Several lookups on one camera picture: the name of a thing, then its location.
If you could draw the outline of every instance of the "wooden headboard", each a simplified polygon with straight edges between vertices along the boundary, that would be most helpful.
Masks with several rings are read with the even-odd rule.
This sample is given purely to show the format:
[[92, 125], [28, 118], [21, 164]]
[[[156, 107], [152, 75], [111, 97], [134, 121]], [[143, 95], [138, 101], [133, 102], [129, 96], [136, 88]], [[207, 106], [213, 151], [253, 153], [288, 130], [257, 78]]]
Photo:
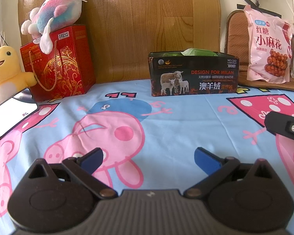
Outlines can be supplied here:
[[[18, 0], [19, 26], [44, 1]], [[148, 79], [150, 52], [220, 49], [219, 0], [87, 1], [77, 23], [87, 27], [97, 83]]]

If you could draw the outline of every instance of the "lamb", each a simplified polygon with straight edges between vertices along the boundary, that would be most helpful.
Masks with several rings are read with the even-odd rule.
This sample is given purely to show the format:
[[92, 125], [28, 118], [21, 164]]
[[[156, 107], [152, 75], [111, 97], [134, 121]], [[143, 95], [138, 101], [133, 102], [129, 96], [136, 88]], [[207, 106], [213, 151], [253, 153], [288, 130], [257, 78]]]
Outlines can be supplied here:
[[160, 84], [169, 83], [169, 80], [182, 78], [183, 71], [175, 71], [173, 73], [163, 73], [160, 77]]
[[172, 88], [174, 87], [174, 81], [175, 80], [169, 80], [170, 83], [162, 83], [161, 84], [161, 95], [162, 94], [166, 94], [166, 89], [169, 88], [170, 89], [170, 95], [172, 95]]
[[188, 92], [188, 81], [183, 81], [183, 79], [178, 79], [179, 80], [179, 84], [180, 84], [180, 94], [182, 92], [183, 89], [183, 93], [185, 94], [186, 92]]
[[179, 83], [179, 79], [175, 79], [174, 80], [174, 92], [175, 93], [177, 93], [177, 87], [180, 85], [180, 83]]

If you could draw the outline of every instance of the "smartphone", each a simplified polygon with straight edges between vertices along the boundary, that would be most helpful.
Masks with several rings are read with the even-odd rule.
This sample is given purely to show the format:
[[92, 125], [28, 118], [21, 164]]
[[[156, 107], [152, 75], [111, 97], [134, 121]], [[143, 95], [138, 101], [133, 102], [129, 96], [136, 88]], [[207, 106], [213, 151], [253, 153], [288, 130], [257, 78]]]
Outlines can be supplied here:
[[29, 88], [16, 93], [0, 104], [0, 138], [38, 110]]

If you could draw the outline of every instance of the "gift bag handle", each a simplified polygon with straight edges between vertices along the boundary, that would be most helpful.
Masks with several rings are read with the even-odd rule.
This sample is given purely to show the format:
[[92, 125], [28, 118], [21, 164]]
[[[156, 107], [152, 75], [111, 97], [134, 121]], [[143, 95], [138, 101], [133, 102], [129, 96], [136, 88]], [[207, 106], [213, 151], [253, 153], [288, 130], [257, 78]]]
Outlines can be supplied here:
[[[56, 51], [57, 51], [57, 42], [58, 42], [58, 40], [55, 40], [55, 42], [54, 42], [54, 64], [55, 64], [55, 62], [56, 62], [56, 56], [55, 56], [55, 54], [56, 54]], [[55, 88], [55, 85], [56, 85], [56, 83], [57, 83], [57, 72], [54, 70], [54, 84], [53, 84], [53, 86], [52, 86], [50, 89], [45, 88], [45, 87], [42, 85], [42, 83], [40, 82], [40, 80], [38, 79], [38, 77], [37, 77], [37, 75], [36, 75], [36, 73], [35, 73], [31, 53], [32, 53], [32, 52], [29, 51], [30, 65], [32, 66], [32, 71], [33, 71], [33, 73], [34, 73], [34, 76], [35, 76], [35, 78], [36, 78], [38, 84], [39, 84], [39, 85], [40, 85], [45, 91], [47, 91], [47, 92], [52, 91], [52, 90]]]

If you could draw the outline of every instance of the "pink snack bag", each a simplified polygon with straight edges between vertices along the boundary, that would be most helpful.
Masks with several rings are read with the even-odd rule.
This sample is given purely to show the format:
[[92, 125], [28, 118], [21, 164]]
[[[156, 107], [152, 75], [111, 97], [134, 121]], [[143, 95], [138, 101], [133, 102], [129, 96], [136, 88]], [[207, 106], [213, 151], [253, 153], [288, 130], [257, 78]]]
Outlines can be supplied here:
[[250, 5], [244, 12], [248, 20], [250, 55], [247, 80], [289, 82], [293, 27], [279, 17], [252, 9]]

